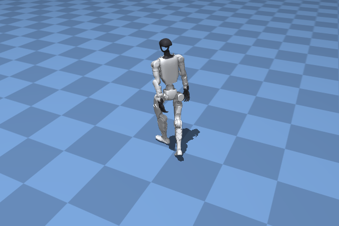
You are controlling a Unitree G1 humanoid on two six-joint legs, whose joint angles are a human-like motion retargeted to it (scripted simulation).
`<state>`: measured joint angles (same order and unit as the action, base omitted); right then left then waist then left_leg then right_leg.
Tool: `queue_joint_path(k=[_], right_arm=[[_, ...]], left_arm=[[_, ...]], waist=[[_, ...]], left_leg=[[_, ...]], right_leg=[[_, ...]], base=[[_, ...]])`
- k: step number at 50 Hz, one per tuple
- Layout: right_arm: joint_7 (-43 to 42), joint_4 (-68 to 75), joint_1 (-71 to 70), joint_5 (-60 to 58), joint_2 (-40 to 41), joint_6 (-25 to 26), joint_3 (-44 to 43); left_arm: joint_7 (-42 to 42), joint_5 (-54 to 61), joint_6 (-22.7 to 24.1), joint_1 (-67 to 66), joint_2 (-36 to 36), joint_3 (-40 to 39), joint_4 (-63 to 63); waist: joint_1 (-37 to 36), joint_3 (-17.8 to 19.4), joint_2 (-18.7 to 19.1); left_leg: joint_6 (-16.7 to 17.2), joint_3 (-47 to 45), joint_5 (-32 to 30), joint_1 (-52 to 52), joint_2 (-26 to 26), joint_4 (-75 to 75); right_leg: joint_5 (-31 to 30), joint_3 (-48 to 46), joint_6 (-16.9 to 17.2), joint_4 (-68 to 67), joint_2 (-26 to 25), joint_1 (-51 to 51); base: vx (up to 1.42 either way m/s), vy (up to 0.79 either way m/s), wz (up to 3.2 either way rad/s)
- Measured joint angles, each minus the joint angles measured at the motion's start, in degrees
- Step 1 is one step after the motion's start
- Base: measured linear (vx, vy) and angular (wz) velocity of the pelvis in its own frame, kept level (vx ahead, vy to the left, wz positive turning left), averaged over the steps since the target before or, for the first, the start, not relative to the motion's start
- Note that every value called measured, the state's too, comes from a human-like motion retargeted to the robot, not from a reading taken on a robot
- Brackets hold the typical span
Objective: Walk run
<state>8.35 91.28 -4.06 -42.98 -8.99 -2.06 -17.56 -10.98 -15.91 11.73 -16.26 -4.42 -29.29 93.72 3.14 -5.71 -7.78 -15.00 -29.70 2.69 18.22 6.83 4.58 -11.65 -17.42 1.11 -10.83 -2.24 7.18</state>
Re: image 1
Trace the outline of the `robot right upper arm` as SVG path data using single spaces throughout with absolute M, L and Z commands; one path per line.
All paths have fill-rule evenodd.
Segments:
M 182 55 L 176 55 L 179 60 L 179 74 L 180 76 L 185 75 L 185 64 L 184 64 L 184 57 Z

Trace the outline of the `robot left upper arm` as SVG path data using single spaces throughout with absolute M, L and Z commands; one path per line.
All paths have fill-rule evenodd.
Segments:
M 159 69 L 158 69 L 159 65 L 160 65 L 159 59 L 151 63 L 151 68 L 153 70 L 153 75 L 155 77 L 154 80 L 156 80 L 158 84 L 160 84 L 160 75 L 159 75 Z

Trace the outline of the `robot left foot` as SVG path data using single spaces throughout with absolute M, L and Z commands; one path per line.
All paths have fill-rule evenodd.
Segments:
M 169 144 L 170 143 L 170 139 L 169 138 L 166 138 L 166 139 L 163 139 L 163 137 L 161 135 L 156 135 L 155 138 L 159 141 L 162 141 L 164 143 L 167 143 Z

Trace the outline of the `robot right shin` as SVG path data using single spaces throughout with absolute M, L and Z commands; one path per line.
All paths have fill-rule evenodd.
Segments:
M 176 138 L 176 145 L 177 145 L 177 151 L 181 149 L 181 139 L 182 139 L 182 121 L 180 128 L 175 127 L 175 138 Z

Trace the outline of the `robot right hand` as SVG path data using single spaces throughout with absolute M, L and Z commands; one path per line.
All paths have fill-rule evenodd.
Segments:
M 183 94 L 184 94 L 184 99 L 185 99 L 185 101 L 187 102 L 187 101 L 189 101 L 189 99 L 190 99 L 190 93 L 189 93 L 189 86 L 187 86 L 187 89 L 184 89 L 184 92 L 183 92 Z M 185 102 L 184 101 L 184 102 Z

